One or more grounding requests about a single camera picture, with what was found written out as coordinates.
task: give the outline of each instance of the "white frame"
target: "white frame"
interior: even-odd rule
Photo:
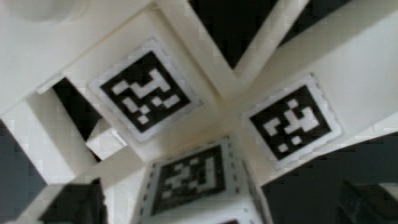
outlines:
[[[168,158],[164,158],[163,160],[157,160],[157,162],[152,162],[152,164],[147,166],[150,167],[150,171],[147,172],[147,178],[145,181],[141,183],[141,194],[145,195],[143,197],[147,200],[147,203],[141,204],[140,208],[143,209],[141,215],[140,217],[136,216],[136,218],[140,219],[141,223],[145,222],[145,220],[150,220],[152,217],[161,217],[164,216],[163,214],[168,214],[170,212],[173,212],[177,210],[177,207],[173,209],[170,209],[168,211],[163,211],[163,214],[159,215],[150,215],[150,208],[152,208],[152,200],[154,200],[154,196],[156,196],[156,189],[157,189],[157,185],[154,183],[157,183],[157,178],[159,178],[159,171],[161,171],[161,167],[164,165],[168,165],[173,161],[177,161],[179,159],[182,159],[184,157],[188,157],[189,155],[193,155],[195,153],[198,153],[200,151],[207,150],[212,146],[220,145],[220,151],[221,151],[221,168],[223,168],[223,178],[225,178],[225,190],[216,193],[214,195],[209,195],[205,197],[205,202],[212,200],[212,198],[216,197],[227,197],[227,195],[234,195],[234,189],[236,189],[236,184],[239,184],[241,180],[237,179],[237,181],[234,181],[234,175],[230,172],[230,163],[234,163],[236,170],[241,169],[241,165],[239,165],[239,160],[236,159],[237,156],[237,151],[236,151],[236,146],[234,146],[234,142],[230,139],[230,136],[225,136],[221,138],[218,138],[214,141],[204,143],[198,147],[195,147],[191,150],[188,150],[184,153],[179,153],[177,155],[170,156]],[[189,202],[184,204],[184,206],[191,206],[191,204],[195,204],[195,202]]]
[[[141,46],[132,50],[131,54],[127,55],[125,59],[118,62],[116,66],[109,68],[102,75],[95,77],[95,79],[90,81],[88,87],[97,94],[97,97],[100,98],[102,102],[106,103],[116,118],[120,119],[127,130],[132,133],[132,137],[138,140],[138,142],[143,142],[148,140],[148,138],[156,135],[156,133],[163,130],[166,125],[189,113],[189,111],[200,106],[200,100],[198,96],[193,93],[193,90],[189,89],[186,85],[186,81],[182,79],[182,75],[179,73],[179,70],[175,66],[172,65],[172,62],[166,58],[166,53],[163,52],[164,47],[161,46],[159,41],[156,41],[156,37],[148,39],[148,41],[141,44]],[[168,74],[172,76],[172,79],[175,81],[175,84],[184,92],[184,95],[189,99],[189,104],[177,110],[177,112],[159,121],[157,124],[143,131],[140,132],[127,117],[124,116],[124,113],[113,104],[111,99],[106,96],[106,93],[102,92],[99,86],[108,82],[108,80],[118,75],[122,70],[127,68],[127,66],[134,63],[134,61],[141,58],[141,56],[152,52],[156,55],[156,58],[161,62],[161,65],[168,71]]]
[[[234,96],[259,76],[308,0],[278,0],[236,68],[227,65],[186,0],[154,0],[164,19],[221,97]]]
[[[266,142],[262,140],[262,137],[257,133],[255,127],[251,125],[251,122],[248,120],[248,118],[251,117],[253,114],[257,114],[257,112],[282,99],[282,97],[301,87],[307,86],[308,88],[308,92],[312,95],[312,99],[321,111],[321,115],[326,121],[326,125],[330,127],[330,133],[326,135],[323,135],[323,137],[314,140],[314,142],[310,142],[301,148],[299,150],[287,155],[287,157],[283,157],[280,160],[276,159],[271,150],[269,150],[269,146],[266,145]],[[276,169],[280,169],[282,167],[285,167],[292,162],[299,162],[299,157],[303,157],[310,152],[314,152],[314,149],[324,145],[324,143],[335,139],[335,137],[340,135],[342,131],[340,131],[340,126],[335,120],[335,116],[331,113],[331,108],[328,106],[324,97],[323,97],[323,93],[315,84],[315,80],[312,75],[308,74],[307,76],[303,76],[303,78],[289,85],[285,86],[285,88],[255,104],[255,106],[243,112],[241,115],[241,120],[244,123],[244,127],[248,128],[248,131],[253,135],[255,138],[255,142],[259,144],[260,150],[264,151],[267,160],[275,166]]]

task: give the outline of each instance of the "white border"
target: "white border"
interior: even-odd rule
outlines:
[[[157,132],[163,130],[164,126],[170,125],[170,123],[189,113],[189,111],[200,106],[200,100],[193,93],[193,90],[189,89],[186,85],[186,81],[182,79],[180,73],[172,65],[172,62],[166,58],[166,54],[163,53],[163,46],[159,41],[156,41],[156,38],[152,37],[147,42],[141,44],[138,49],[132,50],[132,53],[127,55],[127,58],[115,64],[115,66],[106,70],[102,75],[90,81],[88,87],[93,91],[100,101],[106,103],[109,110],[113,111],[116,118],[120,119],[122,124],[127,127],[127,130],[132,133],[132,137],[141,143],[148,138],[157,134]],[[182,90],[182,93],[189,99],[189,104],[177,110],[177,112],[159,121],[159,123],[143,131],[140,132],[132,123],[129,122],[127,117],[122,114],[122,111],[118,110],[106,93],[102,92],[99,86],[108,82],[108,80],[116,76],[120,71],[127,68],[127,66],[132,64],[132,62],[141,58],[141,56],[152,51],[157,60],[161,62],[161,65],[168,71],[168,74],[172,76],[172,79],[177,83],[177,86]]]
[[[145,190],[143,190],[143,195],[148,195],[147,194],[148,192],[152,192],[152,194],[150,194],[150,196],[147,196],[145,202],[141,204],[141,209],[143,209],[141,216],[140,216],[141,223],[145,223],[145,221],[148,221],[150,218],[154,218],[157,216],[166,216],[166,214],[168,214],[168,212],[164,211],[157,215],[154,215],[154,216],[150,215],[152,200],[154,200],[156,188],[157,188],[156,183],[157,183],[157,178],[159,178],[161,167],[164,165],[168,165],[170,163],[173,163],[182,158],[186,158],[188,156],[191,156],[196,153],[200,153],[202,151],[205,151],[216,145],[220,145],[220,151],[221,151],[225,190],[220,193],[209,195],[205,197],[205,199],[202,199],[202,200],[211,200],[212,197],[228,198],[230,195],[236,195],[234,189],[236,189],[236,186],[239,185],[239,179],[241,178],[237,177],[237,182],[236,182],[234,178],[232,178],[230,163],[234,163],[236,174],[239,173],[237,170],[241,169],[241,167],[239,167],[237,160],[236,160],[236,151],[234,151],[234,145],[232,145],[230,137],[227,136],[227,137],[221,137],[220,139],[216,139],[214,141],[211,141],[209,143],[205,143],[196,148],[193,148],[188,152],[180,153],[177,156],[170,157],[168,159],[161,160],[157,163],[152,164],[152,170],[148,172],[148,175],[152,173],[152,176],[148,177],[147,183],[143,184],[143,188],[147,187],[147,184],[148,184],[148,188],[145,188]]]
[[[257,114],[257,112],[282,99],[282,97],[301,87],[307,86],[308,88],[308,92],[312,95],[312,99],[321,111],[321,115],[324,117],[324,121],[330,127],[330,133],[312,142],[305,145],[305,147],[301,147],[301,149],[287,156],[283,157],[280,160],[276,159],[271,150],[269,150],[269,146],[260,138],[259,132],[255,130],[255,127],[251,125],[250,122],[250,117]],[[248,130],[255,136],[255,142],[260,145],[260,149],[266,153],[267,159],[271,161],[271,164],[275,166],[276,169],[283,168],[285,165],[292,162],[299,163],[299,157],[303,155],[307,155],[310,152],[314,152],[314,149],[340,135],[340,126],[339,123],[335,121],[335,117],[331,114],[331,109],[328,107],[326,104],[326,100],[323,98],[323,94],[315,85],[315,80],[312,75],[308,74],[307,76],[303,76],[303,78],[266,98],[266,100],[255,104],[255,106],[248,109],[248,111],[243,113],[241,115],[241,120],[244,123],[244,126],[248,127]]]

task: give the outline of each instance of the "black square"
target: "black square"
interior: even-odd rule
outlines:
[[[161,166],[150,215],[225,190],[223,172],[220,146]]]
[[[331,132],[307,85],[250,116],[250,122],[282,160]]]
[[[172,75],[148,52],[99,86],[140,133],[189,104]]]

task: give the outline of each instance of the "white block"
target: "white block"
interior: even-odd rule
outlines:
[[[127,145],[115,129],[102,119],[97,121],[84,145],[100,160],[104,160]]]
[[[228,137],[152,164],[140,201],[132,223],[264,223],[255,187]]]

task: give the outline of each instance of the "black and white square pattern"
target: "black and white square pattern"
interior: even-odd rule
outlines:
[[[90,83],[138,141],[200,104],[186,84],[154,40]]]
[[[257,104],[243,119],[276,161],[308,153],[337,137],[340,129],[310,76]]]
[[[161,167],[152,215],[223,190],[221,151],[214,146]]]
[[[154,216],[177,214],[175,209],[188,209],[186,206],[195,202],[202,203],[212,197],[230,198],[239,193],[239,164],[228,141],[228,137],[218,139],[154,163],[145,185],[141,223],[150,222]]]

